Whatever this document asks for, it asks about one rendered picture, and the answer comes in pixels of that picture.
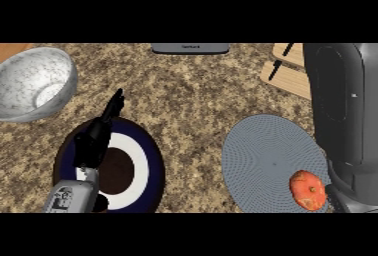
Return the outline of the flat grey device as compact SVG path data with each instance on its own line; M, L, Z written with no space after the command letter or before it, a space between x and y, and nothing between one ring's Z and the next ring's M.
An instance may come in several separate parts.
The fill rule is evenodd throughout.
M229 52L229 43L152 43L152 52L156 54L224 54Z

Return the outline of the orange-brown wooden board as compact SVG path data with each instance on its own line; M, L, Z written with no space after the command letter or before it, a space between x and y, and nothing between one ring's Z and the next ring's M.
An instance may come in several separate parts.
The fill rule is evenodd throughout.
M32 47L31 43L0 43L0 63Z

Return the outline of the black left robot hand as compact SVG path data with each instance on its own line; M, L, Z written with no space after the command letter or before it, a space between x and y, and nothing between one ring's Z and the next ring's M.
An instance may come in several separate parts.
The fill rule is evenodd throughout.
M112 118L119 116L122 107L122 89L118 89L102 115L91 120L87 130L74 136L74 167L96 169L100 166L111 140Z

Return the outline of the round grey placemat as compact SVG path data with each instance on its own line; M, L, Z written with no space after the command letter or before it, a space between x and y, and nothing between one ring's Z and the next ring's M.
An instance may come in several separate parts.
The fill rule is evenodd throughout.
M289 190L298 170L310 171L325 185L331 183L325 155L304 129L269 114L242 119L224 139L221 172L245 213L307 213Z

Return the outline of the blue and white plate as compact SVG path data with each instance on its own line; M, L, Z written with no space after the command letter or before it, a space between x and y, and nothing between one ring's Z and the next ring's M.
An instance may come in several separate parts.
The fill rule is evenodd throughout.
M109 213L153 213L164 186L165 167L155 140L130 120L115 118L102 162L100 191Z

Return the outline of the wooden tiered shelf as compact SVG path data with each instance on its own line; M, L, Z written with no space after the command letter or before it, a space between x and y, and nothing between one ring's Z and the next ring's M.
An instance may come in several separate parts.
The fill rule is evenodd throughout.
M274 61L267 61L263 65L260 79L279 89L311 99L310 84L307 74L289 67L304 67L302 44L301 43L276 43L273 46Z

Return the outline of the dark grey appliance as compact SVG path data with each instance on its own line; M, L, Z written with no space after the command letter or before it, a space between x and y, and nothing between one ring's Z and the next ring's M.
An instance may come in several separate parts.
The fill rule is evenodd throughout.
M378 43L305 43L316 142L338 213L378 213Z

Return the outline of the white marble bowl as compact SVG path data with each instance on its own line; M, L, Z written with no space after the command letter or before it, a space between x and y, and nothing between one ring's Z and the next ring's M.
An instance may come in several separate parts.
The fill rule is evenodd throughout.
M31 122L53 115L69 102L78 84L68 53L32 48L0 64L0 122Z

